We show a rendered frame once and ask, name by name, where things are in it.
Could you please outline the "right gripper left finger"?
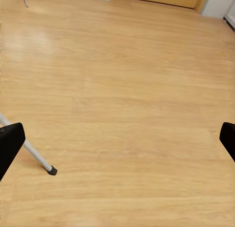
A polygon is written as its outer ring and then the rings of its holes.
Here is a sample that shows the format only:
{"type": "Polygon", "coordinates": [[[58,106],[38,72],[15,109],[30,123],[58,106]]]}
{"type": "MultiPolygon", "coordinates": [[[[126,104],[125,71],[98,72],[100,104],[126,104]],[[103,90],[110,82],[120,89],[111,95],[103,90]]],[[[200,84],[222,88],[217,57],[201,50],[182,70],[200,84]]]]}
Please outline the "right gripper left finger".
{"type": "Polygon", "coordinates": [[[25,142],[22,123],[0,128],[0,181],[25,142]]]}

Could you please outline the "camera tripod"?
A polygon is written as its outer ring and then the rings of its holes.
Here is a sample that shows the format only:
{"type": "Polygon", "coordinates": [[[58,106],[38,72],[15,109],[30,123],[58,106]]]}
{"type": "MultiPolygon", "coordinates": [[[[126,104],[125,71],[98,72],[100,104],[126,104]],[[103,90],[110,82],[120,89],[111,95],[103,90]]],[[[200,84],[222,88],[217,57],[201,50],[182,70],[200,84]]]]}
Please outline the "camera tripod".
{"type": "MultiPolygon", "coordinates": [[[[11,125],[11,122],[9,122],[1,112],[0,123],[3,126],[11,125]]],[[[50,175],[56,174],[57,170],[52,165],[50,165],[27,140],[25,140],[23,146],[42,164],[43,167],[46,168],[50,175]]]]}

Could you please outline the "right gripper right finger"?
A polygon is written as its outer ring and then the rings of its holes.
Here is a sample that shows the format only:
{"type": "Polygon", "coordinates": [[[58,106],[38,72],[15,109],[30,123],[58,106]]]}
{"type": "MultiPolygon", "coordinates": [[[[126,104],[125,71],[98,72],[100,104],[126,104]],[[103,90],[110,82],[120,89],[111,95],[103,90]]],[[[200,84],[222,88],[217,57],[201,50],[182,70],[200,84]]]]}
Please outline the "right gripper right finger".
{"type": "Polygon", "coordinates": [[[235,124],[224,122],[219,139],[235,162],[235,124]]]}

